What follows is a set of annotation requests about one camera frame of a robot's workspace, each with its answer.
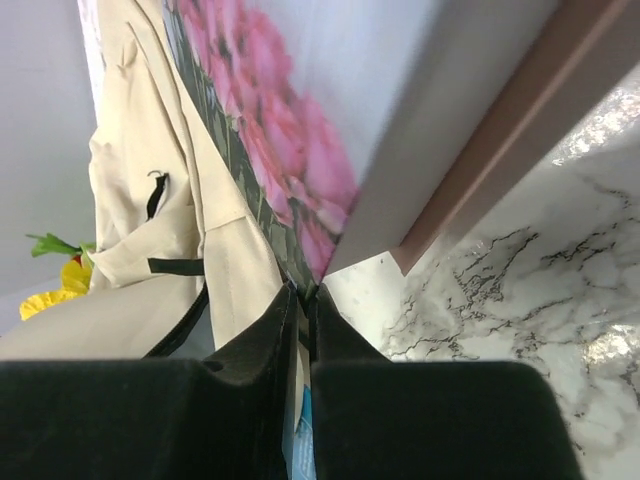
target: marble surface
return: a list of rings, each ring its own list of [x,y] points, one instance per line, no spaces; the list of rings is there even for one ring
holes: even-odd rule
[[[640,471],[640,70],[446,257],[327,279],[398,361],[515,359],[550,382],[588,479]]]

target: black strap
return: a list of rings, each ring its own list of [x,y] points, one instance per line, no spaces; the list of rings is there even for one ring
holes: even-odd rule
[[[147,220],[151,220],[158,211],[158,204],[166,188],[168,173],[163,173],[156,177],[156,189],[153,191],[147,202]]]
[[[147,261],[151,273],[167,273],[183,277],[204,275],[204,261],[201,258],[195,260],[149,258]]]

